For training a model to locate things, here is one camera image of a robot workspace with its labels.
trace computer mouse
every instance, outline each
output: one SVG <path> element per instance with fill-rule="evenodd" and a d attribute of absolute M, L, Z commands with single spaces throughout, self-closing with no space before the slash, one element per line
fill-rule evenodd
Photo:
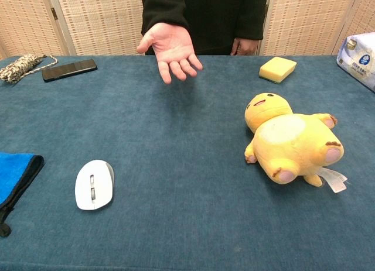
<path fill-rule="evenodd" d="M 93 160 L 85 164 L 76 179 L 76 202 L 82 210 L 96 210 L 112 200 L 114 173 L 110 164 Z"/>

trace microfiber cloth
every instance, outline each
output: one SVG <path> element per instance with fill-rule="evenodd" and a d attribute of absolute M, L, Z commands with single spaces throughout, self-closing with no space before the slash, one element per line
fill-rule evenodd
<path fill-rule="evenodd" d="M 7 237 L 10 227 L 4 223 L 23 192 L 44 165 L 44 158 L 32 153 L 0 152 L 0 236 Z"/>

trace mouse scroll wheel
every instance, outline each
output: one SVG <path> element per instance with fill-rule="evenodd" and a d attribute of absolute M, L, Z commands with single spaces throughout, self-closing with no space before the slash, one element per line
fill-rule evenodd
<path fill-rule="evenodd" d="M 95 188 L 91 188 L 91 199 L 95 200 Z"/>

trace tag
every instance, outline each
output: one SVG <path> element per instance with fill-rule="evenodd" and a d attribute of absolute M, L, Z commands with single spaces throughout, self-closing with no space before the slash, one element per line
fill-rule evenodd
<path fill-rule="evenodd" d="M 344 182 L 347 180 L 347 178 L 337 171 L 322 167 L 318 170 L 317 175 L 323 177 L 335 193 L 346 189 Z"/>

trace yellow sponge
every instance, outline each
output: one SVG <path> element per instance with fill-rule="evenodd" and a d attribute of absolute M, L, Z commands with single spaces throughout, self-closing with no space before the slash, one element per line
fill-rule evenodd
<path fill-rule="evenodd" d="M 297 62 L 295 61 L 277 56 L 260 67 L 259 76 L 280 83 L 294 71 L 296 65 Z"/>

